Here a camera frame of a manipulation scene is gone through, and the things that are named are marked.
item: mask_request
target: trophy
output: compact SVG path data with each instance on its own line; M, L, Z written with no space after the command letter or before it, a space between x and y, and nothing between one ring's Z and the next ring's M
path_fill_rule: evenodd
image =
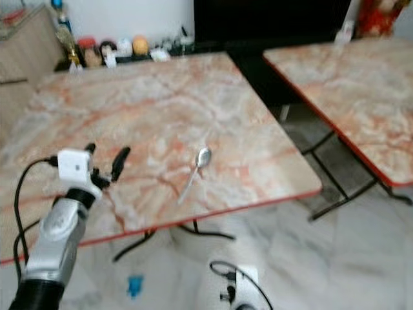
M72 34L66 25L59 25L56 32L57 39L64 46L68 52L68 59L73 62L76 66L80 65L79 56L76 54L76 43Z

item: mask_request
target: silver spoon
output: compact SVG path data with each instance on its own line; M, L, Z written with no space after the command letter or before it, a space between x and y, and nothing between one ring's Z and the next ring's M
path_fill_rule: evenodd
M194 178L195 178L196 173L198 172L198 169L202 169L203 167L206 167L211 161L211 156L212 156L212 151L208 147L204 147L201 150L199 150L198 155L196 157L196 161L195 161L195 164L196 164L195 169L194 171L192 171L192 174L189 177L188 183L186 183L185 188L183 189L181 195L178 198L179 205L185 199L185 196L188 193L188 190L191 187L192 182L194 181Z

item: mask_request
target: wooden cabinet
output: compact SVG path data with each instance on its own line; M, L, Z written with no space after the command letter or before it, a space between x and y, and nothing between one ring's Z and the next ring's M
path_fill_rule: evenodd
M64 56L45 5L28 13L0 43L0 145L25 111L36 85Z

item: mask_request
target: white wall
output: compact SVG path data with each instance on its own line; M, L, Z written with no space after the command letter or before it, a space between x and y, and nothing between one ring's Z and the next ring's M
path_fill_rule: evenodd
M394 35L413 41L413 2L402 11L394 24Z
M25 0L26 4L50 4L50 0ZM0 0L4 8L19 0ZM150 43L181 33L183 25L194 33L194 0L64 0L76 38L91 35L106 38L144 35Z

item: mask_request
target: orange ball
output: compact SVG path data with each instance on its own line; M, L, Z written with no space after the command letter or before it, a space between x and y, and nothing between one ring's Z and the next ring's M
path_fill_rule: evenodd
M143 36L135 36L132 46L136 55L147 55L149 53L148 41Z

